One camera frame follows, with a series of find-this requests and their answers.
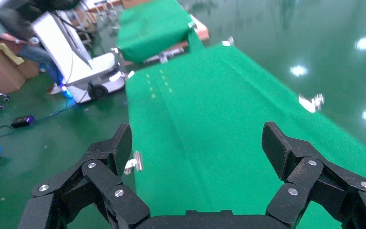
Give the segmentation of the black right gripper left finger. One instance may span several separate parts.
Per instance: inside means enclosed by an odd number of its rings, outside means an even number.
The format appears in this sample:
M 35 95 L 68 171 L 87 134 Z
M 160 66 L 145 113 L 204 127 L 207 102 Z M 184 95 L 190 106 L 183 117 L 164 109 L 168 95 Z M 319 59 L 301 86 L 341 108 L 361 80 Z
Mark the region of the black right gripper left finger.
M 150 209 L 122 182 L 131 152 L 131 127 L 121 124 L 112 138 L 91 144 L 78 162 L 32 189 L 18 228 L 65 229 L 89 205 L 113 229 L 137 228 Z

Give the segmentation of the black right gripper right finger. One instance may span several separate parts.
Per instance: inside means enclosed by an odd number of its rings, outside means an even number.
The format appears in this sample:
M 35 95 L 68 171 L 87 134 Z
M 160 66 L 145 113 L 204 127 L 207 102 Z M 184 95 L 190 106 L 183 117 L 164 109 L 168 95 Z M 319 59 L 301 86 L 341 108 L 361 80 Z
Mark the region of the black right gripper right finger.
M 344 229 L 366 229 L 366 178 L 323 157 L 311 143 L 288 137 L 274 122 L 262 131 L 262 149 L 283 185 L 266 215 L 294 229 L 310 202 Z

